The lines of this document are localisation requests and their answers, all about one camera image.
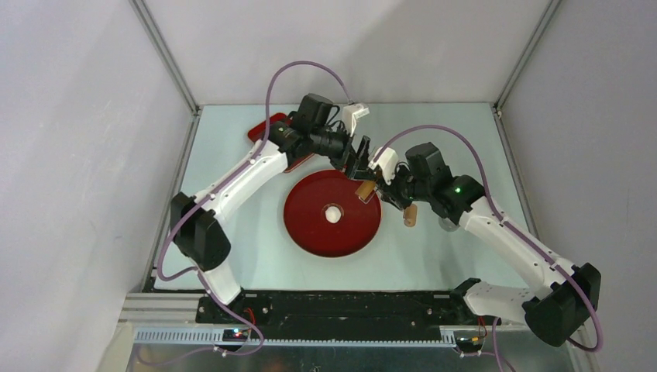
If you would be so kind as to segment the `round red plate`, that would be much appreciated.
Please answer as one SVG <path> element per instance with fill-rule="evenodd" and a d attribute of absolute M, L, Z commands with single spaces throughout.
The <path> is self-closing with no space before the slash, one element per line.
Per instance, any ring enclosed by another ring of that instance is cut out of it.
<path fill-rule="evenodd" d="M 358 181 L 337 170 L 321 170 L 301 179 L 284 203 L 290 238 L 319 257 L 346 257 L 362 250 L 377 234 L 382 219 L 378 197 L 363 202 Z"/>

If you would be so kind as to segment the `wooden dough roller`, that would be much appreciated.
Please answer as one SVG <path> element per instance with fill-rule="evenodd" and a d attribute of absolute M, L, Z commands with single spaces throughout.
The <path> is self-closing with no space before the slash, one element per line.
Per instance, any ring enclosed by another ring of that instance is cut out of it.
<path fill-rule="evenodd" d="M 356 189 L 355 194 L 362 203 L 367 204 L 375 194 L 376 189 L 377 186 L 374 181 L 363 181 Z M 411 203 L 407 207 L 401 208 L 401 211 L 403 213 L 404 225 L 409 228 L 414 227 L 417 222 L 417 206 Z"/>

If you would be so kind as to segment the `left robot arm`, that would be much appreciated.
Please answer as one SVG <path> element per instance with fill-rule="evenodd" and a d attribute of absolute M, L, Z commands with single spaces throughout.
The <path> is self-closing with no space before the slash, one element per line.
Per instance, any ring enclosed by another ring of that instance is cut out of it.
<path fill-rule="evenodd" d="M 352 143 L 358 121 L 370 110 L 363 103 L 346 105 L 341 120 L 331 124 L 333 108 L 320 95 L 304 96 L 298 110 L 264 123 L 261 139 L 230 172 L 195 195 L 180 192 L 171 200 L 169 240 L 191 261 L 216 301 L 215 313 L 225 322 L 239 321 L 245 302 L 238 297 L 243 288 L 228 262 L 231 243 L 224 224 L 268 181 L 309 155 L 327 157 L 337 169 L 344 168 L 356 155 Z"/>

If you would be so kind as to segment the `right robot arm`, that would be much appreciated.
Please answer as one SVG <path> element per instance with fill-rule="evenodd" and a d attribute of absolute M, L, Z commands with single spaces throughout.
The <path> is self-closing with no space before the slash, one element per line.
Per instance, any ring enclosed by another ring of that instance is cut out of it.
<path fill-rule="evenodd" d="M 524 281 L 523 288 L 471 278 L 453 292 L 452 317 L 470 324 L 480 315 L 526 325 L 541 341 L 561 346 L 597 308 L 601 274 L 560 256 L 516 226 L 484 186 L 468 175 L 454 176 L 432 143 L 413 146 L 399 164 L 397 153 L 378 148 L 369 167 L 382 175 L 380 195 L 400 210 L 428 203 L 442 221 L 483 241 Z"/>

